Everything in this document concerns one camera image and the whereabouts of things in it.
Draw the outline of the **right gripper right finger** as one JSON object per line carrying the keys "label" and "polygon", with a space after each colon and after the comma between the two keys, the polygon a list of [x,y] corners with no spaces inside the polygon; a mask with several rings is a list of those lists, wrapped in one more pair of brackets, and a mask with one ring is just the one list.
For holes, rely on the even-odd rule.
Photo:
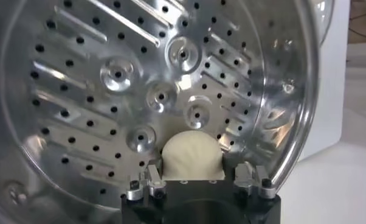
{"label": "right gripper right finger", "polygon": [[248,163],[239,163],[235,168],[234,185],[244,189],[248,195],[254,192],[261,198],[275,198],[276,187],[264,166],[252,168]]}

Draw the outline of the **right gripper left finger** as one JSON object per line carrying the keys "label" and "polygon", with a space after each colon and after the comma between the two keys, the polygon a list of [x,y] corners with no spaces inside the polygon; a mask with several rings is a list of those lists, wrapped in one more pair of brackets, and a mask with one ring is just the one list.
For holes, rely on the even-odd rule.
{"label": "right gripper left finger", "polygon": [[144,172],[130,177],[126,198],[129,201],[138,201],[143,199],[147,192],[148,196],[160,200],[166,195],[166,185],[167,183],[162,180],[157,167],[151,164]]}

